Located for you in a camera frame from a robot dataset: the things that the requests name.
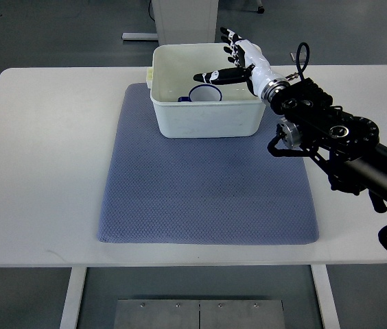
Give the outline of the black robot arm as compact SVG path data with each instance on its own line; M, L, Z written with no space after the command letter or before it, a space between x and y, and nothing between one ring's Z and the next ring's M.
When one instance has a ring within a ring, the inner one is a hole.
M331 189L359 195L367 190L373 208L387 211L387 147L378 126L335 106L311 79L267 83L261 99L280 116L268 144L274 157L308 157L326 174ZM378 233L387 251L387 226Z

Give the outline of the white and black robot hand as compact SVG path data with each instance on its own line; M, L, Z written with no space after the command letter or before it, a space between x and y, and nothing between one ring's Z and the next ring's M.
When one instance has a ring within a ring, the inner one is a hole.
M221 40L226 43L224 52L229 54L228 61L233 67L198 73L194 81L216 86L245 83L254 96L266 103L290 85L285 77L272 70L257 45L225 27L220 31Z

